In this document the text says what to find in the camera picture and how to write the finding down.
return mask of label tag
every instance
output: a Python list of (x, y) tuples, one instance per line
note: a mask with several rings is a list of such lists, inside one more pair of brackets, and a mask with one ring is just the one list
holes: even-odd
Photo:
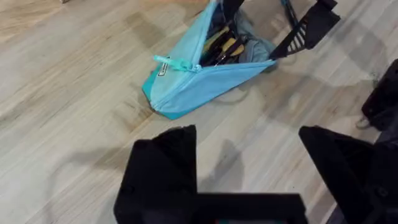
[(164, 76), (166, 74), (167, 67), (169, 67), (169, 65), (167, 63), (163, 63), (163, 65), (160, 68), (159, 73), (157, 74), (157, 76)]

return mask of blue pouch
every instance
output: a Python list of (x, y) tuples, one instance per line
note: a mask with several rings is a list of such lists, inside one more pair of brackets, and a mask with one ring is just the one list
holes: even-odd
[[(269, 54), (275, 47), (270, 42), (257, 38), (252, 33), (249, 22), (238, 12), (235, 17), (238, 31), (251, 36), (248, 46), (254, 48), (256, 44), (266, 45), (268, 50), (263, 49), (265, 56), (258, 60), (258, 50), (256, 53), (255, 49), (251, 49), (245, 52), (245, 57), (251, 61), (248, 63), (241, 63), (239, 59), (239, 63), (234, 64), (210, 67), (199, 65), (218, 4), (215, 0), (209, 2), (168, 56), (155, 56), (155, 60), (160, 63), (142, 86), (151, 107), (169, 119), (177, 119), (189, 113), (276, 63), (269, 59)], [(288, 55), (288, 48), (284, 49), (284, 54)]]

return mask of black plastic object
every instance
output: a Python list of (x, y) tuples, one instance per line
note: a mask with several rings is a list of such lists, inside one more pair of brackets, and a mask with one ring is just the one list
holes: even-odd
[(289, 0), (282, 0), (292, 31), (270, 54), (271, 59), (283, 58), (304, 49), (312, 49), (337, 24), (340, 17), (332, 9), (334, 0), (318, 0), (300, 21)]
[(307, 223), (298, 194), (198, 194), (194, 126), (134, 144), (114, 215), (119, 224), (214, 224), (219, 219)]
[(320, 127), (300, 138), (348, 224), (398, 223), (398, 149)]
[(386, 130), (398, 113), (398, 59), (388, 68), (362, 107), (369, 124)]
[(222, 0), (222, 10), (226, 22), (234, 18), (243, 2), (244, 0)]

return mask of light wood plank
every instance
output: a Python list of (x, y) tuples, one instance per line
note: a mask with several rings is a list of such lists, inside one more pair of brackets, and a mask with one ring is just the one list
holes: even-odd
[[(0, 1), (0, 11), (7, 4)], [(294, 1), (299, 15), (311, 4)], [(333, 197), (298, 128), (376, 138), (355, 123), (370, 75), (398, 56), (398, 1), (340, 1), (341, 22), (315, 49), (169, 121), (149, 108), (141, 85), (152, 55), (166, 54), (205, 5), (73, 0), (1, 24), (0, 31), (17, 28), (0, 35), (7, 39), (0, 44), (0, 223), (115, 223), (112, 206), (133, 142), (188, 124), (198, 129), (200, 191), (298, 192), (311, 223), (325, 222)], [(279, 7), (271, 0), (243, 6), (275, 43), (289, 30)], [(25, 12), (13, 10), (15, 20)]]

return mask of teal zipper tab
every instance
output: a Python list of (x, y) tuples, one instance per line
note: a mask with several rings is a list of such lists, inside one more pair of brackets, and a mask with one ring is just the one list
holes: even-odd
[(201, 70), (200, 65), (194, 65), (191, 62), (184, 60), (182, 58), (171, 59), (169, 57), (163, 57), (159, 55), (154, 56), (154, 60), (157, 62), (162, 62), (167, 65), (170, 65), (172, 69), (184, 72), (198, 72)]

